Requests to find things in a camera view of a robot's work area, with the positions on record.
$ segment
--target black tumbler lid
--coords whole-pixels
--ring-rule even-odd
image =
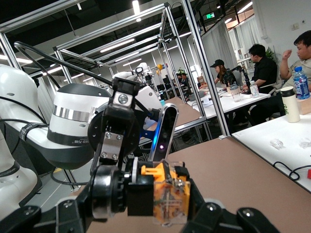
[[[294,96],[294,87],[293,86],[287,86],[281,89],[282,92],[282,97],[289,97],[289,96]]]

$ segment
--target white tumbler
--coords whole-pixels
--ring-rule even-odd
[[[281,89],[281,92],[287,121],[290,123],[300,121],[299,109],[296,101],[294,87],[284,87]]]

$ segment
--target black cap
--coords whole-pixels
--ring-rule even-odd
[[[218,60],[216,60],[216,61],[214,62],[214,64],[211,65],[210,67],[211,67],[211,68],[215,68],[215,67],[217,67],[217,66],[224,66],[224,65],[225,65],[224,61],[218,59]]]

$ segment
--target white table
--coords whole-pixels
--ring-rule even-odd
[[[218,91],[218,95],[220,97],[220,103],[222,105],[224,113],[229,113],[229,112],[232,112],[234,110],[240,109],[242,107],[252,105],[252,104],[256,104],[256,102],[270,97],[270,95],[262,94],[262,93],[260,93],[257,98],[252,98],[251,95],[240,94],[241,101],[234,102],[232,96],[227,92],[222,92],[221,89],[222,88],[218,87],[217,91]],[[210,98],[210,94],[207,94],[206,96],[202,97],[201,100],[206,100],[208,98]],[[199,111],[199,108],[198,108],[198,105],[196,104],[196,101],[189,101],[189,102],[187,102],[187,104],[192,106],[193,109]],[[215,108],[213,105],[204,107],[204,111],[205,111],[207,119],[213,118],[216,116]]]
[[[289,123],[282,116],[233,133],[232,136],[271,164],[280,161],[290,169],[311,165],[311,147],[304,149],[299,146],[301,142],[311,142],[311,114],[301,115],[300,118],[299,122]],[[273,139],[280,140],[284,148],[275,149],[271,146],[270,141]],[[281,164],[277,164],[276,168],[287,175],[290,173]],[[307,178],[309,169],[311,167],[297,171],[300,175],[297,183],[311,192],[311,180]]]

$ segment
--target ceiling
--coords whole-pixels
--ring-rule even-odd
[[[151,1],[156,1],[159,5],[166,2],[165,0],[139,0],[139,4],[148,3]],[[1,1],[1,8],[6,9],[0,14],[0,24],[7,22],[11,19],[14,19],[18,16],[29,13],[33,10],[39,9],[45,5],[56,2],[55,0],[10,0],[10,1]],[[207,26],[213,25],[217,20],[225,15],[233,16],[235,15],[235,9],[237,10],[244,7],[249,0],[193,0],[191,2],[197,24],[200,26],[202,33],[206,32]],[[220,3],[222,6],[220,9],[217,9],[216,4]],[[44,43],[53,38],[59,37],[66,33],[72,32],[75,34],[75,30],[90,25],[94,22],[103,20],[105,18],[111,17],[118,13],[131,10],[133,8],[131,0],[86,0],[80,3],[82,10],[79,10],[75,5],[73,7],[67,8],[66,10],[57,12],[50,16],[47,16],[43,19],[40,19],[36,22],[28,24],[24,27],[18,28],[16,30],[6,33],[6,36],[14,48],[13,43],[15,41],[21,41],[26,44],[35,46],[41,43]],[[207,20],[206,14],[214,12],[215,18]],[[183,9],[180,4],[174,4],[172,9],[172,14],[175,20],[175,24],[179,34],[189,32],[189,27],[184,16]],[[114,40],[120,39],[126,35],[140,31],[146,27],[153,26],[161,22],[161,14],[152,16],[147,19],[143,19],[141,22],[135,22],[127,27],[115,30],[114,32],[105,34],[103,36],[92,39],[88,42],[80,44],[78,46],[72,47],[68,50],[82,54],[88,52],[92,49],[98,48],[102,45],[105,45]],[[171,29],[169,26],[165,28],[164,35],[166,38],[171,36]],[[149,38],[153,35],[159,34],[159,29],[152,30],[150,32],[144,33],[135,37],[135,40],[129,44],[124,45],[123,47],[118,47],[115,50],[107,51],[106,53],[96,52],[89,56],[89,58],[96,59],[105,54],[111,53],[113,51],[119,50],[121,48],[127,47],[136,42],[142,41],[146,38]],[[128,54],[132,51],[139,50],[149,44],[156,42],[156,40],[150,41],[146,44],[136,46],[130,50],[127,50],[123,53],[119,53],[116,56],[112,56],[109,60],[120,57],[122,55]],[[85,69],[93,69],[96,67],[95,64],[84,62],[78,59],[74,59],[64,55],[64,59],[69,61],[72,64],[80,66]],[[46,59],[41,59],[40,63],[45,67],[49,68],[52,64]],[[25,67],[34,67],[34,64],[28,64]]]

